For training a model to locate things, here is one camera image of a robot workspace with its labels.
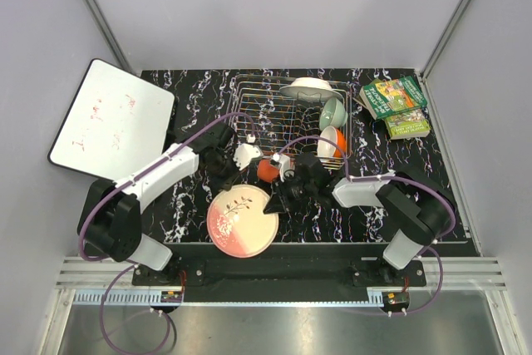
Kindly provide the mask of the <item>pink plate with twig motif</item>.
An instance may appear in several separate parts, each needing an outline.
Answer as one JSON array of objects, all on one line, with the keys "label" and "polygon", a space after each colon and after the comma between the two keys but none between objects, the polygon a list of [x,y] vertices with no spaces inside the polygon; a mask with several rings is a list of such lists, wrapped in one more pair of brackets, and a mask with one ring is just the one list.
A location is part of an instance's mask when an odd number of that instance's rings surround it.
[{"label": "pink plate with twig motif", "polygon": [[215,247],[235,258],[251,258],[271,245],[278,233],[277,213],[266,214],[270,196],[254,185],[235,185],[218,193],[206,217]]}]

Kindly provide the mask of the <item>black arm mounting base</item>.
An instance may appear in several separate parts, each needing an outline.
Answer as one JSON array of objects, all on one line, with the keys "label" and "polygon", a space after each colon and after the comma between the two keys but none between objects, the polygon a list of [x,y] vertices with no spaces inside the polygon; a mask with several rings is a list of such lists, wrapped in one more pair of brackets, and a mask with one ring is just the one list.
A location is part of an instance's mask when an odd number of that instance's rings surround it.
[{"label": "black arm mounting base", "polygon": [[274,303],[355,303],[368,288],[423,288],[422,263],[396,270],[382,244],[272,244],[261,254],[239,259],[213,244],[172,244],[165,272],[146,266],[133,274],[135,286],[185,285],[185,301],[265,306]]}]

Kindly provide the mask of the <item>white scalloped plate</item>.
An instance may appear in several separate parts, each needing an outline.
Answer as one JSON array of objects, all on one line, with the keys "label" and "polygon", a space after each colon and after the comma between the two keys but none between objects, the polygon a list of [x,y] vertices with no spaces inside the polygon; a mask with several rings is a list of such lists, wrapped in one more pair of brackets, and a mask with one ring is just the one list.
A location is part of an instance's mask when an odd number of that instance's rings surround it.
[{"label": "white scalloped plate", "polygon": [[309,102],[328,101],[331,98],[340,100],[342,98],[327,81],[314,77],[299,77],[290,85],[281,87],[279,92],[283,96]]}]

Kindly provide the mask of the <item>pale green bowl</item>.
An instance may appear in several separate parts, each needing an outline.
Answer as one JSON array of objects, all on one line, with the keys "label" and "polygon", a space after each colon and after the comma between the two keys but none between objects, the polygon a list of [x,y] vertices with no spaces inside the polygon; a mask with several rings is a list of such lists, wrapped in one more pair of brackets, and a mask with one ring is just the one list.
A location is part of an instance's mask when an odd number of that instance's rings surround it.
[{"label": "pale green bowl", "polygon": [[337,98],[330,98],[323,106],[319,118],[319,129],[323,131],[329,126],[339,129],[347,123],[347,118],[348,114],[343,103]]}]

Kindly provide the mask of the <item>chrome wire dish rack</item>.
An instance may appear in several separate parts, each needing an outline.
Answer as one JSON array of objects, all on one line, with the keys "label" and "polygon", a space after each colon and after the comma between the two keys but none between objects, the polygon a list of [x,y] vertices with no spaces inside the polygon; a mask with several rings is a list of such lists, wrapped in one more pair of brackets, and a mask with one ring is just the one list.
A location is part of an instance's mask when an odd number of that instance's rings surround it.
[{"label": "chrome wire dish rack", "polygon": [[[266,157],[300,136],[319,136],[319,117],[326,100],[303,99],[298,94],[291,98],[281,94],[283,86],[295,81],[295,77],[264,76],[240,73],[235,78],[235,88],[229,98],[228,113],[243,112],[254,119],[257,143]],[[346,139],[346,156],[352,155],[352,97],[346,82],[328,81],[340,96],[347,112],[346,124],[338,128]],[[249,121],[243,116],[233,116],[229,122],[238,141],[245,141],[251,133]],[[317,155],[316,141],[301,141],[289,147],[284,154],[290,157],[312,152]]]}]

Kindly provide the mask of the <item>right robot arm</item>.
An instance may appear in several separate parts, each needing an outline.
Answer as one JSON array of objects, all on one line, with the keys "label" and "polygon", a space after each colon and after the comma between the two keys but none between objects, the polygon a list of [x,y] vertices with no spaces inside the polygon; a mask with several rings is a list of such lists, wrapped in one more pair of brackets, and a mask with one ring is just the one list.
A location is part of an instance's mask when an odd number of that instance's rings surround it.
[{"label": "right robot arm", "polygon": [[326,170],[310,153],[298,155],[294,161],[275,154],[270,160],[259,162],[257,175],[272,186],[265,214],[294,212],[308,200],[329,208],[383,208],[397,227],[377,265],[378,278],[387,285],[399,284],[414,257],[456,225],[454,197],[414,168],[383,175],[341,177]]}]

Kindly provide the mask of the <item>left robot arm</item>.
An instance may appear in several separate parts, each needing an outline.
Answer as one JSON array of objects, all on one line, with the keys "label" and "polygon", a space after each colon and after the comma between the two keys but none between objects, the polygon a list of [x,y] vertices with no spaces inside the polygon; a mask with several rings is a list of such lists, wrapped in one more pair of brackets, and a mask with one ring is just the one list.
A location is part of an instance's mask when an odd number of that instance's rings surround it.
[{"label": "left robot arm", "polygon": [[186,139],[186,145],[172,143],[129,177],[94,181],[77,227],[82,258],[142,264],[158,283],[176,281],[180,266],[168,247],[143,233],[142,215],[171,186],[198,170],[205,170],[219,185],[229,185],[239,174],[229,148],[234,135],[233,128],[219,123]]}]

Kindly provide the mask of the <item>white and orange bowl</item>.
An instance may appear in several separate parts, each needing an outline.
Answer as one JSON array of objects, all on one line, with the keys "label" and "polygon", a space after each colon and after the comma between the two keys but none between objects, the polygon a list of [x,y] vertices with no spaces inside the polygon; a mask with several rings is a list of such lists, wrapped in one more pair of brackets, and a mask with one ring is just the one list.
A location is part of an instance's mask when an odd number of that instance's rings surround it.
[{"label": "white and orange bowl", "polygon": [[346,139],[339,129],[329,126],[321,132],[317,147],[318,157],[341,158],[346,149]]}]

